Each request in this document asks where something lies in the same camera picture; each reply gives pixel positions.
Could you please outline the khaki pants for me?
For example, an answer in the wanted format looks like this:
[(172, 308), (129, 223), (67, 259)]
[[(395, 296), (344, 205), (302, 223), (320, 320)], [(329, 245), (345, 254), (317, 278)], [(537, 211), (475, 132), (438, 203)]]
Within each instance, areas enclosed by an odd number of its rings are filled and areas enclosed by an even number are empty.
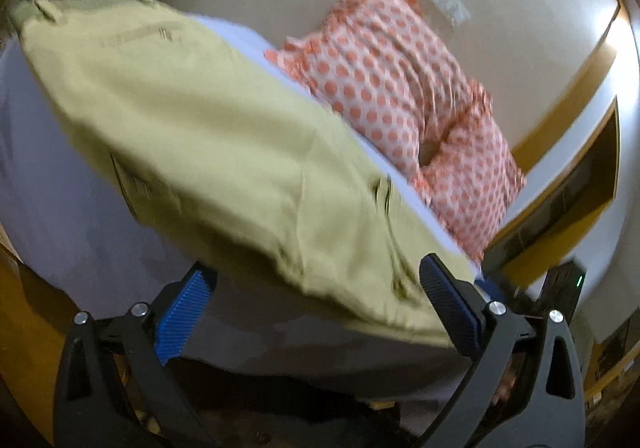
[(337, 114), (158, 0), (23, 0), (9, 18), (61, 130), (138, 222), (345, 328), (451, 344), (420, 261), (464, 281), (471, 265)]

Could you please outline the white bed sheet mattress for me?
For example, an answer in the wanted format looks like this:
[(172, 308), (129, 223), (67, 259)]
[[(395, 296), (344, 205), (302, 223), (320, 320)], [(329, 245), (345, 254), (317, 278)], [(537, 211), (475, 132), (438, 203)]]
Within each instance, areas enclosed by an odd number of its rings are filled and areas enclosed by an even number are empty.
[[(152, 301), (193, 258), (138, 223), (118, 190), (70, 145), (18, 41), (1, 56), (1, 221), (22, 261), (98, 318)], [(371, 398), (447, 400), (468, 370), (448, 347), (340, 327), (309, 298), (262, 279), (221, 275), (182, 363), (245, 383), (324, 376)]]

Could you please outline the orange polka dot pillow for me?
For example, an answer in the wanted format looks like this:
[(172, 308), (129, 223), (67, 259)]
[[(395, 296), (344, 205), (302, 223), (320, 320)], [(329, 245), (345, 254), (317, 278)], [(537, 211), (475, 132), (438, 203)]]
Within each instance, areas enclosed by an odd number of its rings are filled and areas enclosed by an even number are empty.
[(339, 0), (319, 31), (265, 56), (407, 177), (419, 169), (421, 147), (439, 144), (485, 95), (418, 0)]
[(410, 184), (457, 245), (480, 264), (526, 178), (494, 119), (490, 93), (472, 80), (470, 94), (468, 108)]

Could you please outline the wooden headboard trim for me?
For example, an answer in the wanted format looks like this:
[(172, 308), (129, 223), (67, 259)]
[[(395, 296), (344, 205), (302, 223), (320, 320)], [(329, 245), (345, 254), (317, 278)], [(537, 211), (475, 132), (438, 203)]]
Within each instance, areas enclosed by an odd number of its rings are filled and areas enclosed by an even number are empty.
[(634, 183), (639, 61), (626, 8), (618, 8), (567, 95), (514, 151), (527, 185), (485, 256), (511, 284), (538, 288), (566, 260), (594, 288), (623, 234)]

